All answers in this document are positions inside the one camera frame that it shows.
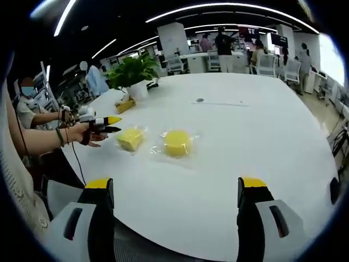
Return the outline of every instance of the green leaves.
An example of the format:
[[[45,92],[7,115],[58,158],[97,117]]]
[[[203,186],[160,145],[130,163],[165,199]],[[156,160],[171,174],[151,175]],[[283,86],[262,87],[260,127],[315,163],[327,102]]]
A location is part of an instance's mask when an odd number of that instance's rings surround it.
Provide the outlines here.
[[[106,73],[106,77],[114,89],[118,90],[119,87],[130,87],[143,80],[158,78],[154,68],[159,65],[147,53],[139,58],[127,57],[123,62],[117,68],[112,68]]]

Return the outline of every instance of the plastic bag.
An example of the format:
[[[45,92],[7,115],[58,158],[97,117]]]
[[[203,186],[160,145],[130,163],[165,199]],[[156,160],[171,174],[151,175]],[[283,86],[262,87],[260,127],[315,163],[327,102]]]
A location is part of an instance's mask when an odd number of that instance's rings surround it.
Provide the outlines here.
[[[147,128],[141,126],[129,126],[121,130],[115,136],[117,147],[134,155],[144,142],[146,131]]]
[[[170,129],[160,134],[151,154],[160,161],[192,168],[197,155],[198,132]]]

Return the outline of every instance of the yellow sponge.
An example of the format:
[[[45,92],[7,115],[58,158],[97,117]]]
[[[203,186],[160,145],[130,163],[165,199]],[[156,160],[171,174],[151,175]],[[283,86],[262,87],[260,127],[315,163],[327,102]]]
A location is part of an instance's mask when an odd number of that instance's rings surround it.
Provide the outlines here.
[[[134,152],[143,143],[144,135],[142,130],[129,128],[124,130],[123,134],[118,135],[116,139],[123,149]]]
[[[181,157],[191,152],[190,136],[183,130],[169,131],[165,136],[165,152],[171,157]]]

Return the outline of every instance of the potted plant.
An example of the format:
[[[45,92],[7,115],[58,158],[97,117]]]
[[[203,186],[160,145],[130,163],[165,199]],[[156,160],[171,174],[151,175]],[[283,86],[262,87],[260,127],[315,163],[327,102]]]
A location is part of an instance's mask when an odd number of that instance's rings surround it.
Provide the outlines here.
[[[120,90],[120,87],[125,87],[132,98],[141,100],[148,96],[148,91],[146,84],[140,82],[158,78],[154,70],[158,66],[148,53],[144,53],[138,58],[125,58],[123,64],[107,72],[106,77],[112,88]]]

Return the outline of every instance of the white flower pot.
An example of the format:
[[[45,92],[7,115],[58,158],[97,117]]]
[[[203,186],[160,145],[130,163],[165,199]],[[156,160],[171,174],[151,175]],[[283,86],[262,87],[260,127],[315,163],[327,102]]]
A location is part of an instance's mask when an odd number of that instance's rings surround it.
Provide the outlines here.
[[[126,89],[130,97],[136,101],[141,101],[148,97],[147,84],[145,81],[136,83]]]

